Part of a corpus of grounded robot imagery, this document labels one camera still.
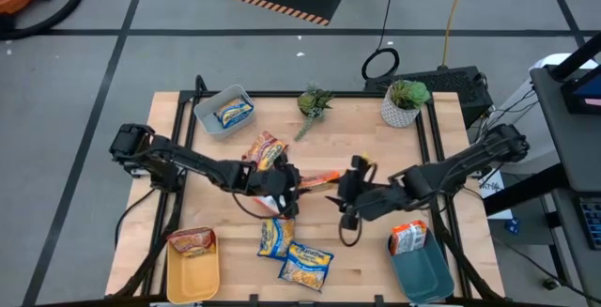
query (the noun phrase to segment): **yellow cable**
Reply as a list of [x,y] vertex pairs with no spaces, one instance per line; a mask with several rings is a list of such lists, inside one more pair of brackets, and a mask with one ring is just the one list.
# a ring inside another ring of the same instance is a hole
[[457,8],[457,3],[459,0],[453,1],[453,7],[451,8],[451,13],[449,14],[449,21],[447,22],[447,31],[444,33],[444,51],[442,52],[442,66],[446,66],[447,62],[447,51],[449,49],[449,31],[451,31],[451,23],[453,22],[453,16],[455,15],[455,9]]

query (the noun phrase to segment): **black hose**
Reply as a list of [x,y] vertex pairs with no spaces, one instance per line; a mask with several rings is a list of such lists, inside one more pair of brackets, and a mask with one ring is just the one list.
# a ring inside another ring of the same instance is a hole
[[63,22],[79,6],[82,0],[69,0],[67,4],[58,10],[54,15],[40,23],[26,27],[25,29],[15,29],[0,33],[0,40],[13,40],[35,36],[43,31],[51,29],[53,26]]

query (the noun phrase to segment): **white container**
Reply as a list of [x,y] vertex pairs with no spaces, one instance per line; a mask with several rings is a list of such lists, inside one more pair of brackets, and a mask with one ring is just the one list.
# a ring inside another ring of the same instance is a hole
[[194,114],[198,121],[211,137],[216,140],[222,140],[230,134],[244,128],[254,121],[254,109],[249,115],[242,119],[240,122],[232,125],[231,127],[224,129],[222,123],[219,122],[215,113],[223,106],[226,105],[230,100],[235,98],[242,98],[254,107],[253,101],[242,86],[236,84],[226,88],[224,91],[217,95],[209,98],[208,100],[201,101],[196,107],[194,107]]
[[420,109],[405,110],[394,105],[391,100],[391,87],[393,87],[392,84],[388,87],[380,108],[382,119],[392,127],[404,128],[415,120],[417,114],[420,113]]

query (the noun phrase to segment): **succulent plant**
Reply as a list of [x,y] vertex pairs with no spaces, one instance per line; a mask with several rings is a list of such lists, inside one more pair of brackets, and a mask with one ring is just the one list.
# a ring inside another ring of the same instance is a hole
[[296,142],[311,129],[315,118],[323,118],[324,110],[331,109],[330,105],[328,105],[328,101],[333,98],[334,96],[331,91],[322,90],[317,87],[317,84],[309,83],[307,91],[297,98],[299,109],[306,115],[306,118],[302,125],[302,129],[300,129],[299,133],[294,138]]
[[430,91],[422,82],[396,81],[391,86],[391,100],[401,109],[420,109],[430,100]]

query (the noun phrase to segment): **potted plant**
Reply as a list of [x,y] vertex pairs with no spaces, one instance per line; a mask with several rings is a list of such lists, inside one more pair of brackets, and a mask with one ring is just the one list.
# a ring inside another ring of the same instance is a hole
[[422,105],[430,100],[430,92],[422,82],[393,82],[382,102],[382,118],[388,125],[403,128],[411,124]]
[[322,90],[317,87],[317,84],[309,83],[307,91],[302,93],[297,98],[297,104],[303,115],[306,116],[302,129],[300,129],[297,136],[294,138],[298,142],[313,125],[315,118],[323,118],[326,109],[331,109],[328,105],[328,101],[333,99],[334,96],[331,91]]

